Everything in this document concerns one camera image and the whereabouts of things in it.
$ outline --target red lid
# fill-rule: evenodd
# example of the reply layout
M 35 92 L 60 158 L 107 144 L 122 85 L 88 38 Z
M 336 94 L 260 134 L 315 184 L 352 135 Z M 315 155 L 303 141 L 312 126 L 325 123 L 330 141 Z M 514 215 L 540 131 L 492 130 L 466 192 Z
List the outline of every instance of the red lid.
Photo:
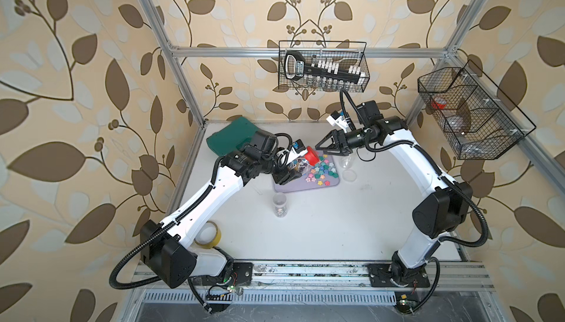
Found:
M 308 161 L 310 165 L 312 166 L 316 165 L 320 160 L 318 158 L 317 152 L 314 149 L 312 149 L 312 147 L 310 146 L 307 146 L 306 149 L 308 150 L 308 152 L 304 155 L 304 158 Z

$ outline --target black wire basket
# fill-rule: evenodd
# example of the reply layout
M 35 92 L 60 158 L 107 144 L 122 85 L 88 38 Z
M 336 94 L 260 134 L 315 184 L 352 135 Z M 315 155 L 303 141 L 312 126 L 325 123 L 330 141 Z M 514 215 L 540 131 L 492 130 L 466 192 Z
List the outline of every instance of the black wire basket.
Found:
M 365 42 L 279 41 L 279 86 L 364 92 L 370 75 Z
M 478 82 L 492 84 L 496 96 Z M 461 160 L 498 159 L 536 128 L 532 120 L 473 61 L 418 78 L 418 93 Z

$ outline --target wire basket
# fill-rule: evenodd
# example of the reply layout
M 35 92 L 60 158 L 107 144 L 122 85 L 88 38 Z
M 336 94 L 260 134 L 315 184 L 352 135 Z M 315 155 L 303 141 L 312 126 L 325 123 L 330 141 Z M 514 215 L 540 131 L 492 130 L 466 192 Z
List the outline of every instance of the wire basket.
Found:
M 369 83 L 365 42 L 279 41 L 279 86 L 364 92 Z
M 477 81 L 490 82 L 496 96 Z M 536 126 L 494 81 L 471 60 L 418 78 L 418 93 L 458 159 L 498 159 Z

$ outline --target green cloth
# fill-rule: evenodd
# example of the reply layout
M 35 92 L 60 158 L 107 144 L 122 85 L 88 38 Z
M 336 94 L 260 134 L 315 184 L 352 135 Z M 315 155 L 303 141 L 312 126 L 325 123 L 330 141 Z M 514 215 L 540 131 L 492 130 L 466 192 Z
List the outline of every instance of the green cloth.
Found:
M 217 156 L 225 156 L 242 148 L 258 130 L 259 128 L 251 121 L 245 117 L 239 117 L 222 130 L 210 135 L 206 143 Z

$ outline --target mounting plate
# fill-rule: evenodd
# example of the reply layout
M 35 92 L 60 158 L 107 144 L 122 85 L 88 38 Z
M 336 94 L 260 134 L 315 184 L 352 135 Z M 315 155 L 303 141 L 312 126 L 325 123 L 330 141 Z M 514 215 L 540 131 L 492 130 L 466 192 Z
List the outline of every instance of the mounting plate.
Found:
M 234 285 L 248 286 L 251 284 L 251 276 L 253 275 L 253 263 L 236 262 L 233 263 L 233 272 L 236 274 L 236 282 Z M 202 286 L 216 285 L 208 276 L 202 277 Z
M 374 263 L 367 264 L 367 269 L 369 270 L 369 280 L 371 281 L 371 286 L 373 288 L 398 288 L 397 285 L 393 284 L 389 278 L 389 263 Z M 416 287 L 417 288 L 429 288 L 428 275 L 426 274 L 426 269 L 422 268 L 420 274 L 415 276 Z

